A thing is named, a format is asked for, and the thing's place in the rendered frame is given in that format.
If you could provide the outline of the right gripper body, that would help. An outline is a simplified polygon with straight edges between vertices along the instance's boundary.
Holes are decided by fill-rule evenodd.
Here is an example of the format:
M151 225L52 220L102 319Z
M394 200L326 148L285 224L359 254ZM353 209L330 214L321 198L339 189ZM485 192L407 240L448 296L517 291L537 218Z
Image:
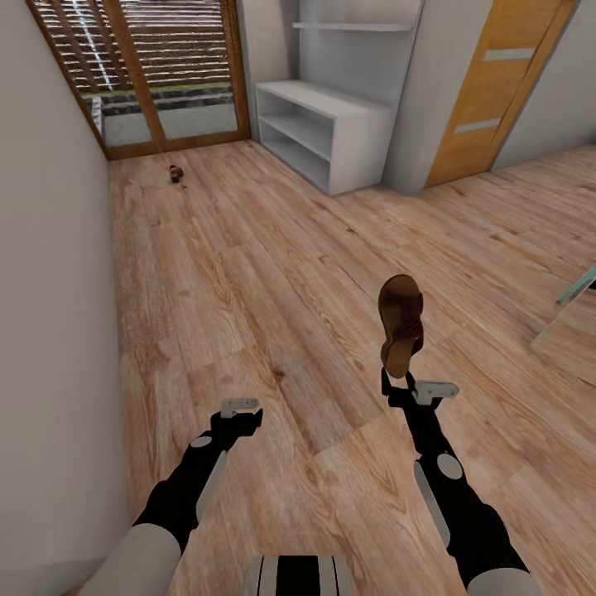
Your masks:
M438 424L435 409L438 408L443 397L433 397L430 405L418 405L411 392L412 390L409 388L391 387L391 394L388 395L388 405L403 408L408 428L420 423L420 421L431 421Z

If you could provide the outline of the robot trunk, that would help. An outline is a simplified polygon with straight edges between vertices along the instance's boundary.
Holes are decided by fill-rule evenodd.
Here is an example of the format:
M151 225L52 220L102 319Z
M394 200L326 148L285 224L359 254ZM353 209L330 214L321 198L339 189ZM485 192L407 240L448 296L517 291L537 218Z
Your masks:
M355 596L344 555L253 555L240 596Z

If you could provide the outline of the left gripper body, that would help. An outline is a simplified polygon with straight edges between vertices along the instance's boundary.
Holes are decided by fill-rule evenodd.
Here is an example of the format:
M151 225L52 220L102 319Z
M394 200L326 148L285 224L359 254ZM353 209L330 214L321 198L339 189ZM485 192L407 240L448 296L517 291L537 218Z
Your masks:
M222 426L230 430L233 435L233 443L238 437L253 436L256 428L254 428L253 413L242 413L233 416L233 418L221 418L220 412L213 414L210 419L211 430L215 427Z

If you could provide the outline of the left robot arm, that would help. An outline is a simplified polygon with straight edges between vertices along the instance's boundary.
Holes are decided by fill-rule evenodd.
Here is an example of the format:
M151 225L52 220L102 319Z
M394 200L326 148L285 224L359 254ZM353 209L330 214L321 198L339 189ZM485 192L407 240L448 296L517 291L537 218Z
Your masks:
M238 437L261 426L257 398L222 399L211 430L189 444L181 464L152 490L147 505L97 572L75 596L166 596L195 529L226 469L227 454Z

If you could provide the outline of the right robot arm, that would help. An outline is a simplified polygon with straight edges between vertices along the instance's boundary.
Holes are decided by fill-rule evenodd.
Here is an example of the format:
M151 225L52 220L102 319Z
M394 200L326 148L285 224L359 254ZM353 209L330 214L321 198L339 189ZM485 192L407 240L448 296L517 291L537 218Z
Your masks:
M382 368L382 393L390 407L403 408L414 446L422 456L414 463L417 485L440 538L457 566L468 596L545 596L510 543L498 512L477 497L464 480L463 465L443 435L435 409L459 393L446 381L415 380L408 389L392 387Z

